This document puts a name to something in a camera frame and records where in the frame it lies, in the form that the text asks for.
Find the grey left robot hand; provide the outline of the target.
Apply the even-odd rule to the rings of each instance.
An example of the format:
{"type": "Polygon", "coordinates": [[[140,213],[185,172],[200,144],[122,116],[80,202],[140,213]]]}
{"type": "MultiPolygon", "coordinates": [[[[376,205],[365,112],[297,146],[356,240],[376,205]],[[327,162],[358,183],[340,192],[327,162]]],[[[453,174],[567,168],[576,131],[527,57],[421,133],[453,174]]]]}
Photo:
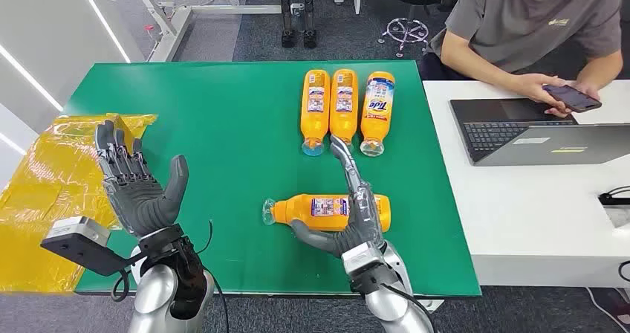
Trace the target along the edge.
{"type": "Polygon", "coordinates": [[[96,127],[94,142],[105,193],[123,228],[142,238],[173,225],[189,180],[185,156],[171,159],[168,184],[162,188],[149,170],[141,139],[135,138],[128,149],[124,131],[104,120],[96,127]]]}

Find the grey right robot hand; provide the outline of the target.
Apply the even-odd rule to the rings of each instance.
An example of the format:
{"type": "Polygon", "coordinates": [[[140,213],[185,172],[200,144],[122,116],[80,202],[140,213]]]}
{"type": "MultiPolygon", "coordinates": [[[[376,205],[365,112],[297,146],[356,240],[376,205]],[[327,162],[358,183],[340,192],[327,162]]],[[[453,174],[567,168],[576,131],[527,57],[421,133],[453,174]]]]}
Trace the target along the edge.
{"type": "Polygon", "coordinates": [[[298,219],[290,221],[290,227],[295,237],[306,245],[337,258],[364,242],[370,242],[381,249],[385,241],[374,193],[370,185],[362,179],[345,142],[335,135],[330,136],[330,141],[330,149],[340,161],[348,185],[348,223],[342,231],[335,233],[312,230],[298,219]]]}

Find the person's right hand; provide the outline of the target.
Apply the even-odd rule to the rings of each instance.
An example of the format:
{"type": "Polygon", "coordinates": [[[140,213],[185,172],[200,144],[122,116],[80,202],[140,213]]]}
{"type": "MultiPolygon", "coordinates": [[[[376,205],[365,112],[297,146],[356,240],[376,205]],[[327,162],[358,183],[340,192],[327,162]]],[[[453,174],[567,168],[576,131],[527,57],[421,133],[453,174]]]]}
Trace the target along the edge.
{"type": "Polygon", "coordinates": [[[553,98],[546,90],[545,85],[562,87],[566,81],[558,77],[550,77],[544,74],[512,75],[510,87],[517,94],[523,95],[538,103],[546,103],[558,109],[564,109],[565,104],[553,98]]]}

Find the person's left hand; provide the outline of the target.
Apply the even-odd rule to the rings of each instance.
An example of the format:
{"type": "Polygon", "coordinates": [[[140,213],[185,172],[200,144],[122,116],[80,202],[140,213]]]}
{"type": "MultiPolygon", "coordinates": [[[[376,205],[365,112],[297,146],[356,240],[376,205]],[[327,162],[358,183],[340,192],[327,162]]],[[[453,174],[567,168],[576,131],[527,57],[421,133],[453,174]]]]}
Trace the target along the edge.
{"type": "Polygon", "coordinates": [[[552,96],[553,99],[563,103],[567,110],[576,113],[585,113],[602,107],[598,95],[585,87],[577,85],[544,85],[543,89],[552,96]]]}

